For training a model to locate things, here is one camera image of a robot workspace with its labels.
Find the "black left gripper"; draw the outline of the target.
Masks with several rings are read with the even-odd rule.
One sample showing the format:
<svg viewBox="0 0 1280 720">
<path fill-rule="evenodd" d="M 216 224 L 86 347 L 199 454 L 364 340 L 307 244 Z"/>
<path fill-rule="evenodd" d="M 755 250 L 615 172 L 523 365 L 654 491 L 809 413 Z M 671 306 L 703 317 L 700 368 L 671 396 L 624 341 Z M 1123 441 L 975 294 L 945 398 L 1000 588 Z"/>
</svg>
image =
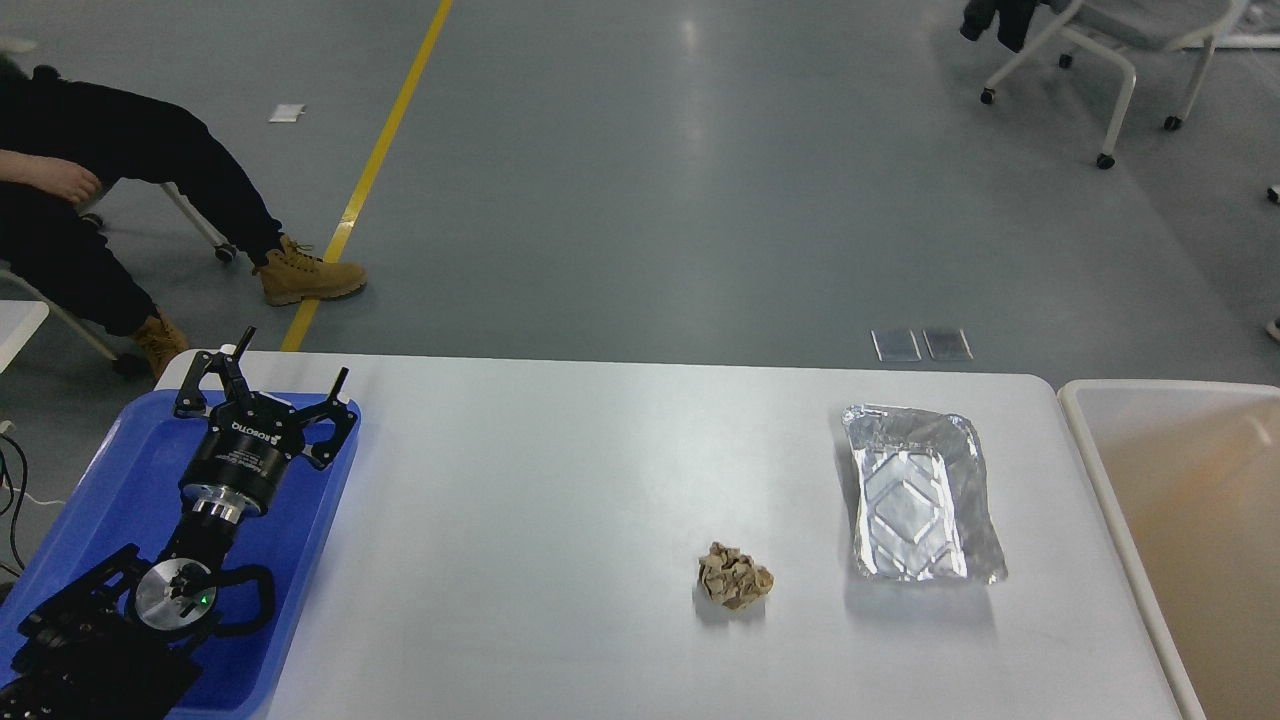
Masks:
<svg viewBox="0 0 1280 720">
<path fill-rule="evenodd" d="M 335 375 L 319 402 L 296 407 L 253 393 L 241 369 L 256 328 L 230 350 L 198 351 L 175 397 L 175 416 L 209 419 L 207 432 L 180 478 L 187 512 L 214 518 L 260 518 L 269 512 L 293 462 L 325 471 L 344 447 L 358 415 L 343 400 L 349 369 Z M 212 407 L 201 389 L 206 375 L 221 383 L 224 404 Z"/>
</svg>

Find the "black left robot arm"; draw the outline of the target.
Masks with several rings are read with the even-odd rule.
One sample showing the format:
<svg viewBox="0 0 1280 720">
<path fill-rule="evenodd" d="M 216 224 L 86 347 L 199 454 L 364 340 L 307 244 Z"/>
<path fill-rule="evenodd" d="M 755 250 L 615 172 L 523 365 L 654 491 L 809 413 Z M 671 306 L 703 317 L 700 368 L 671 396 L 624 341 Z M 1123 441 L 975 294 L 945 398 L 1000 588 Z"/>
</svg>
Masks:
<svg viewBox="0 0 1280 720">
<path fill-rule="evenodd" d="M 116 419 L 3 605 L 5 719 L 259 719 L 357 447 L 326 395 L 250 387 L 247 342 Z"/>
</svg>

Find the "person's bare hand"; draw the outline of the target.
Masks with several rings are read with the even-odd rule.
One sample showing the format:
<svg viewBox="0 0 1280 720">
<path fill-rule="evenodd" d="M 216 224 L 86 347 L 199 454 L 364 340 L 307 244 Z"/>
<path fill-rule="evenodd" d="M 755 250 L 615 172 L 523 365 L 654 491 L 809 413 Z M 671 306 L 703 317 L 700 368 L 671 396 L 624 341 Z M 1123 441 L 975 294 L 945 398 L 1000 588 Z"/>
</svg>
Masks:
<svg viewBox="0 0 1280 720">
<path fill-rule="evenodd" d="M 102 182 L 87 168 L 60 158 L 1 150 L 1 182 L 23 184 L 69 202 L 86 205 L 102 191 Z"/>
</svg>

